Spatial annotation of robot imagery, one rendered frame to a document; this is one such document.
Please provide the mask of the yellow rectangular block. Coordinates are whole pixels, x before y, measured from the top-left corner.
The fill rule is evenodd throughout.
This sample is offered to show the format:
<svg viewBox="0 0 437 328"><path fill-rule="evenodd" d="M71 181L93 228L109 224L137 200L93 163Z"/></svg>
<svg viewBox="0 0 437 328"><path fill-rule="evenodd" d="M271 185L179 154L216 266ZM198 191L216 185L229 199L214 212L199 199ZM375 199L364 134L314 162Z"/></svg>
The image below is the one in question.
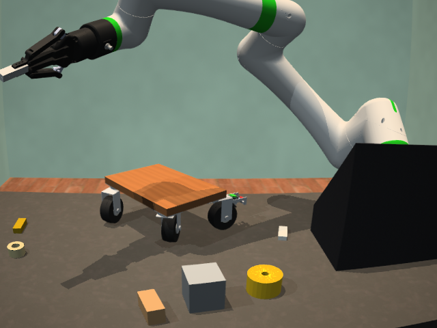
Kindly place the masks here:
<svg viewBox="0 0 437 328"><path fill-rule="evenodd" d="M21 234L27 225L27 218L18 218L18 221L15 223L13 227L13 233Z"/></svg>

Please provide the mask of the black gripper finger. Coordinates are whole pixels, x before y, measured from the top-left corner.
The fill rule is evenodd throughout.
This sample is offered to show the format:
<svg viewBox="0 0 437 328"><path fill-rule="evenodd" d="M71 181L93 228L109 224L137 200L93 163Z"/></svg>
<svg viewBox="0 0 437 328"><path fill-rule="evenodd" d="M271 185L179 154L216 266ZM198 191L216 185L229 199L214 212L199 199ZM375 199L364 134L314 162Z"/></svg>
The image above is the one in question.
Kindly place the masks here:
<svg viewBox="0 0 437 328"><path fill-rule="evenodd" d="M62 68L61 66L53 67L53 68L45 68L45 67L48 67L51 65L57 65L60 63L65 63L65 62L68 62L68 60L69 60L68 56L60 57L58 59L51 57L49 59L41 61L40 63L38 63L36 65L29 67L28 69L26 69L22 72L16 73L16 74L14 74L10 77L7 77L5 79L2 79L0 77L0 80L2 82L6 82L6 81L13 79L15 77L19 77L22 74L26 74L31 79L39 79L39 78L46 78L46 77L57 77L60 79L60 78L62 78L61 72L64 68Z"/></svg>
<svg viewBox="0 0 437 328"><path fill-rule="evenodd" d="M16 73L22 72L50 57L56 57L62 53L67 53L70 50L69 46L65 46L58 50L51 48L54 43L56 43L59 39L63 39L65 36L65 30L61 29L60 27L56 27L49 35L27 49L25 51L26 56L22 57L21 61L16 62L15 64L12 64L6 68L0 69L0 77L5 79Z"/></svg>

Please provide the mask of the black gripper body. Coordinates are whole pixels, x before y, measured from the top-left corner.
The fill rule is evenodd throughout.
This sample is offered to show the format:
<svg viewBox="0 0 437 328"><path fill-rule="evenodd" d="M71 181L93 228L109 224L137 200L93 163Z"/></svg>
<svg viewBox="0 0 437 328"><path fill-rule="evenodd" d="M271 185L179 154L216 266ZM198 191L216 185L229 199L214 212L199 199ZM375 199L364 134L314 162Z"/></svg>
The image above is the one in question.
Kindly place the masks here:
<svg viewBox="0 0 437 328"><path fill-rule="evenodd" d="M67 53L53 57L55 59L64 56L69 57L68 62L57 64L58 66L66 68L70 64L83 61L95 55L97 51L97 40L91 29L85 27L65 34L66 36L63 39L58 40L51 47L54 50L61 49L65 46L70 47Z"/></svg>

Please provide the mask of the roll of masking tape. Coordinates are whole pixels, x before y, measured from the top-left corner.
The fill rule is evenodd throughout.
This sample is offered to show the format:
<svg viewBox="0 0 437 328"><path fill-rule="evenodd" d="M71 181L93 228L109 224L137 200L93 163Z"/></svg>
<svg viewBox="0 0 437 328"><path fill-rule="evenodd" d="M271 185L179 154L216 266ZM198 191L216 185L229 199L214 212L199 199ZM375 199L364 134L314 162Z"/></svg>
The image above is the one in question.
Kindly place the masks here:
<svg viewBox="0 0 437 328"><path fill-rule="evenodd" d="M8 245L8 253L11 258L20 258L25 255L24 243L16 241Z"/></svg>

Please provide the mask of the orange wooden dolly on black caster wheels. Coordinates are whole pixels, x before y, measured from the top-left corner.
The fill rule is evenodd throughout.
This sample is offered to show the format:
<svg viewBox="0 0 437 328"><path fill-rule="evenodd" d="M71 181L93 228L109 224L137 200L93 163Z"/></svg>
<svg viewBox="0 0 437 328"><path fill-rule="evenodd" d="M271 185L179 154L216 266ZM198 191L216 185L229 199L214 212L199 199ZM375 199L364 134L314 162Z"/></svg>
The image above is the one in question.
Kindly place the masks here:
<svg viewBox="0 0 437 328"><path fill-rule="evenodd" d="M208 221L215 228L226 230L236 221L236 204L246 205L247 197L238 196L238 192L227 194L225 189L161 164L104 178L110 187L101 192L102 220L117 223L121 219L124 209L120 198L122 192L158 213L156 217L161 217L162 239L170 243L178 241L183 211L214 203L208 211Z"/></svg>

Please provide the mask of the orange rectangular block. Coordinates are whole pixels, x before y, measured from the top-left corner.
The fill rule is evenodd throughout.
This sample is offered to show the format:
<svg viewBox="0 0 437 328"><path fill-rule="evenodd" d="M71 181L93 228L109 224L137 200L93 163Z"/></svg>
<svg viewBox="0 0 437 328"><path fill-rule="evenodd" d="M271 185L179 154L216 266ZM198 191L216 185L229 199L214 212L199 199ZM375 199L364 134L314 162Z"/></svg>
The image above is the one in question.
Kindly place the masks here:
<svg viewBox="0 0 437 328"><path fill-rule="evenodd" d="M154 289L137 292L139 307L148 325L166 322L165 307Z"/></svg>

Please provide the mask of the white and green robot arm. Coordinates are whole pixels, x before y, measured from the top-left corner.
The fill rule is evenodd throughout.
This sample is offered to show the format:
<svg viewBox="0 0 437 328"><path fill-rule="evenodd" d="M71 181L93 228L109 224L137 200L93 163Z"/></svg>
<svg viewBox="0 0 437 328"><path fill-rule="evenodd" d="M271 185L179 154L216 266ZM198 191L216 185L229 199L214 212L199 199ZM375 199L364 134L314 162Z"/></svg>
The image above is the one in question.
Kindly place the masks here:
<svg viewBox="0 0 437 328"><path fill-rule="evenodd" d="M119 0L111 16L80 27L91 29L97 40L97 51L88 59L139 46L158 9L200 14L250 29L237 49L241 66L290 109L335 168L355 143L408 144L392 100L372 99L345 122L286 60L283 49L306 25L303 9L290 0Z"/></svg>

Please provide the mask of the yellow short cylinder with center hole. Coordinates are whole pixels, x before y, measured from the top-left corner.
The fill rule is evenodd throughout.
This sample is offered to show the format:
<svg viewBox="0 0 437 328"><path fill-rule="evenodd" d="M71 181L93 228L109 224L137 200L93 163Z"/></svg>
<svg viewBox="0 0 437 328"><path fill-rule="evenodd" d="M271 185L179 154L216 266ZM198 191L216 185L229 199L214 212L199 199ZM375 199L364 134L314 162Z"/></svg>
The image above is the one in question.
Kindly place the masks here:
<svg viewBox="0 0 437 328"><path fill-rule="evenodd" d="M247 272L246 291L258 299L271 299L281 292L283 273L270 265L257 265Z"/></svg>

